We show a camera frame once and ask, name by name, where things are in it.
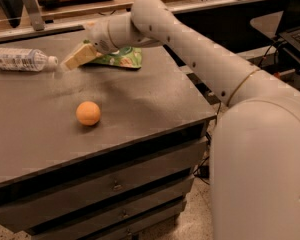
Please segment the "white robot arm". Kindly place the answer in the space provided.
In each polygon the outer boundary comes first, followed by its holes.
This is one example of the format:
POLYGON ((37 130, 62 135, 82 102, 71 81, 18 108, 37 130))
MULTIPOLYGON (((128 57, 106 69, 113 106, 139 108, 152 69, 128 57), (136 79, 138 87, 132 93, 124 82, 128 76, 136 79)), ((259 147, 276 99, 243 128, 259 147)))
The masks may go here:
POLYGON ((84 23, 108 54, 165 44, 228 109, 214 129, 214 240, 300 240, 300 92, 182 24, 160 0, 84 23))

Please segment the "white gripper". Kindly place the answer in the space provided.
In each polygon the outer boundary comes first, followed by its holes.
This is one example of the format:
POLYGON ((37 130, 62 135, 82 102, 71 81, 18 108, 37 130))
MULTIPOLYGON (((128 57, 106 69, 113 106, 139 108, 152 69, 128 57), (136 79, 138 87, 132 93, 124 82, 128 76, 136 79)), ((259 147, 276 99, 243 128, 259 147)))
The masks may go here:
POLYGON ((88 22, 86 24, 86 32, 87 38, 91 44, 80 44, 61 62, 61 68, 66 71, 73 70, 101 57, 102 54, 109 54, 113 52, 114 45, 110 38, 108 24, 108 20, 88 22))

